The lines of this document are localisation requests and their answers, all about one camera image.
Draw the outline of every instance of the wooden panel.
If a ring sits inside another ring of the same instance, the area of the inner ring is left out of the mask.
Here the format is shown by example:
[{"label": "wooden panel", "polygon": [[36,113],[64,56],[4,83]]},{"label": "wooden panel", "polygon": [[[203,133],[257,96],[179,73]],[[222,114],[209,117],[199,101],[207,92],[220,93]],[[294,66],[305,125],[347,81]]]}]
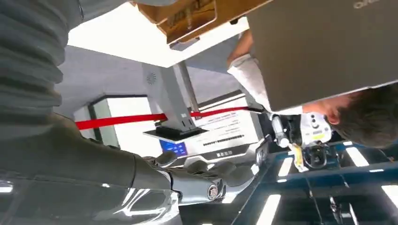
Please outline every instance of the wooden panel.
[{"label": "wooden panel", "polygon": [[149,6],[137,4],[139,11],[152,23],[159,25],[196,0],[178,0],[169,6]]},{"label": "wooden panel", "polygon": [[179,39],[181,42],[187,42],[193,38],[206,33],[224,23],[239,18],[272,0],[216,0],[217,18],[214,22],[202,27],[189,35]]},{"label": "wooden panel", "polygon": [[215,0],[195,0],[158,28],[167,36],[167,44],[200,29],[216,19]]},{"label": "wooden panel", "polygon": [[142,15],[144,15],[151,23],[157,24],[156,14],[158,9],[156,6],[149,6],[144,4],[137,4],[137,6]]}]

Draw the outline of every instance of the yellow tag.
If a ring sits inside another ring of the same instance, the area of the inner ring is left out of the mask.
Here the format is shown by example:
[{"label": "yellow tag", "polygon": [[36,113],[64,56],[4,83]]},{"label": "yellow tag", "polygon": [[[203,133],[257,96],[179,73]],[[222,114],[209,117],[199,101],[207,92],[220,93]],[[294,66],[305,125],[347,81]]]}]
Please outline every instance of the yellow tag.
[{"label": "yellow tag", "polygon": [[314,139],[314,140],[320,140],[320,139],[322,139],[322,138],[324,138],[324,137],[325,137],[324,134],[320,134],[320,135],[314,136],[313,139]]}]

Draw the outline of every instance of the metal bolt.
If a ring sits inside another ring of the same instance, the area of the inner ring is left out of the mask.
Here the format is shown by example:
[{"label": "metal bolt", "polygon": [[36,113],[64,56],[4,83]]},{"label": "metal bolt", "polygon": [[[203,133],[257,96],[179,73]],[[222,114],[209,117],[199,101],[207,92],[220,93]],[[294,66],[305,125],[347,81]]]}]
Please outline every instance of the metal bolt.
[{"label": "metal bolt", "polygon": [[218,188],[215,184],[210,185],[209,190],[207,191],[207,197],[210,201],[213,201],[218,194]]}]

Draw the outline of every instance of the laptop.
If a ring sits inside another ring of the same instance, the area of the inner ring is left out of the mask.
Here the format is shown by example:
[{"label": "laptop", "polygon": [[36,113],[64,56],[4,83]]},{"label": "laptop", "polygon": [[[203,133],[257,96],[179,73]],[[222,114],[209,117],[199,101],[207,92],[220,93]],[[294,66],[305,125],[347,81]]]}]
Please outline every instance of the laptop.
[{"label": "laptop", "polygon": [[271,109],[398,80],[398,1],[275,0],[247,15]]}]

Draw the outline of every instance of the red rope barrier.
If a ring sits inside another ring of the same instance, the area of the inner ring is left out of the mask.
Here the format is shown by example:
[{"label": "red rope barrier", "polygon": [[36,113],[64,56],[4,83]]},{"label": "red rope barrier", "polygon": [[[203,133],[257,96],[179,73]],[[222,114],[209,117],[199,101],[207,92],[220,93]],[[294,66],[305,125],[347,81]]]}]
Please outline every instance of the red rope barrier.
[{"label": "red rope barrier", "polygon": [[[233,107],[226,109],[219,109],[209,112],[192,112],[192,117],[206,117],[212,116],[220,113],[227,113],[238,110],[248,110],[248,107]],[[167,120],[167,117],[164,113],[161,114],[148,114],[148,115],[136,115],[136,116],[122,116],[122,117],[113,117],[113,118],[104,118],[97,120],[86,120],[76,122],[79,130],[92,129],[92,128],[100,128],[111,125],[123,124],[123,123],[134,123],[134,122],[143,122],[143,121],[154,121],[154,120]]]}]

